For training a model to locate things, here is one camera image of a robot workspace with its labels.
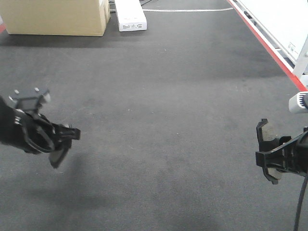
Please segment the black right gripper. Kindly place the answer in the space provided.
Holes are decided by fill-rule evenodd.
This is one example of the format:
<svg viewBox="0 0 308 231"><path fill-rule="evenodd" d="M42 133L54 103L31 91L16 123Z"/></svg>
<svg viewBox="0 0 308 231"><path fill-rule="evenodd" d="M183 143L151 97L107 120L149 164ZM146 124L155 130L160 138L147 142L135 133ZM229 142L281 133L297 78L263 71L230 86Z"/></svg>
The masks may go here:
<svg viewBox="0 0 308 231"><path fill-rule="evenodd" d="M266 167L282 172L295 173L300 176L308 174L308 132L298 136L281 136L278 147L270 152L260 152L265 155Z"/></svg>

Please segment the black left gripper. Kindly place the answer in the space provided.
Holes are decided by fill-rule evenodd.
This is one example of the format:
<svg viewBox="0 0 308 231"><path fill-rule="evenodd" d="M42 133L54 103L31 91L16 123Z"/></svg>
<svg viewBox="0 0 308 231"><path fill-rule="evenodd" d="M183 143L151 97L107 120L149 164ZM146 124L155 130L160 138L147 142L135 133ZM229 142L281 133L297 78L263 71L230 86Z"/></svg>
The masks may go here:
<svg viewBox="0 0 308 231"><path fill-rule="evenodd" d="M39 154L69 150L72 140L80 140L80 130L69 125L50 123L37 114L10 107L0 98L0 142L25 151Z"/></svg>

